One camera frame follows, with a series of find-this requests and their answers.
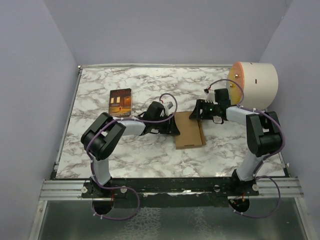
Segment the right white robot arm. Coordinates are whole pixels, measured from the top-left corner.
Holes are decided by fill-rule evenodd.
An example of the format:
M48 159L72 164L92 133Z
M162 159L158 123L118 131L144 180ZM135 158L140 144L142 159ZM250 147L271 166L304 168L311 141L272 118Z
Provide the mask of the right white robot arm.
M243 106L231 104L229 91L220 88L213 91L214 101L198 99L189 116L191 120L214 120L214 117L235 122L246 127L248 153L241 165L233 171L229 189L240 196L256 181L256 175L264 161L279 153L285 139L276 112L249 110Z

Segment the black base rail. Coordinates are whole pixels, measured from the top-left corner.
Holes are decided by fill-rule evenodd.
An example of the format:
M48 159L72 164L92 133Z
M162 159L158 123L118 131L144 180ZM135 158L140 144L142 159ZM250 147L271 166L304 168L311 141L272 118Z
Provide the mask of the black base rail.
M228 207L228 198L258 196L255 180L238 183L233 176L182 178L112 178L104 187L92 179L81 197L92 200L99 213L112 208Z

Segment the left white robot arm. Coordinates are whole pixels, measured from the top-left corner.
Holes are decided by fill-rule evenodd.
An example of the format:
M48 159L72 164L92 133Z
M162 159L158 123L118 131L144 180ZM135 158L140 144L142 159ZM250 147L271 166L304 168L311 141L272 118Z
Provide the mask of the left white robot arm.
M88 186L81 189L83 198L110 197L119 190L138 193L131 187L112 186L109 157L123 136L144 136L161 134L178 136L180 131L175 122L178 104L153 101L148 109L132 118L113 117L103 112L84 132L80 141L90 158L91 177Z

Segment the brown cardboard box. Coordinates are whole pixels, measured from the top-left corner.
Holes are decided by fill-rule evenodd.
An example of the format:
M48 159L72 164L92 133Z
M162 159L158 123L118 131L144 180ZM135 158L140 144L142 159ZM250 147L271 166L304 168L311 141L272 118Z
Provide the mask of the brown cardboard box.
M180 135L174 137L177 150L200 148L206 145L202 124L196 119L189 119L191 113L191 111L177 112L174 116L180 132Z

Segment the dark paperback book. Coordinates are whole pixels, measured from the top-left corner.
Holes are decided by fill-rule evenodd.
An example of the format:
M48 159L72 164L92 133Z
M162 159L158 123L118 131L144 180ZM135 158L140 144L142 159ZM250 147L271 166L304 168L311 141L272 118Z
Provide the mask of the dark paperback book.
M118 118L127 118L131 116L132 90L130 88L110 91L108 114Z

